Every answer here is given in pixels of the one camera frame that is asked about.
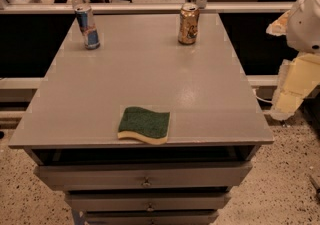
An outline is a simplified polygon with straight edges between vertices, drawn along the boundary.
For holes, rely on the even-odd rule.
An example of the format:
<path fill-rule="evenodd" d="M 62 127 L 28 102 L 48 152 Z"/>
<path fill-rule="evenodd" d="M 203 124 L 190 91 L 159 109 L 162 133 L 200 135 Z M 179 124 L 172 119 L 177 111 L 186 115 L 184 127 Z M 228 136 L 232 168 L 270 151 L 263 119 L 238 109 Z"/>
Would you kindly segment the yellow foam padded gripper finger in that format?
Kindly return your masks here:
<path fill-rule="evenodd" d="M 270 115 L 287 120 L 303 100 L 320 84 L 320 55 L 300 52 L 292 61 L 284 60 L 278 72 Z"/>

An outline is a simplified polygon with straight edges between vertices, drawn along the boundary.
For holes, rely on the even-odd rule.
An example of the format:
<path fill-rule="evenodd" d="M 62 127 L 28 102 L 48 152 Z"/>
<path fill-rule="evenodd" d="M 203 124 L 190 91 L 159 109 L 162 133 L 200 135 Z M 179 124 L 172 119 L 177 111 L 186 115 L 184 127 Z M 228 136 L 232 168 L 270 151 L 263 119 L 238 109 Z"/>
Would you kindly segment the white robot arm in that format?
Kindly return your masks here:
<path fill-rule="evenodd" d="M 287 45 L 298 51 L 292 61 L 282 62 L 272 97 L 271 117 L 287 120 L 320 84 L 320 0 L 297 0 L 266 32 L 285 35 Z"/>

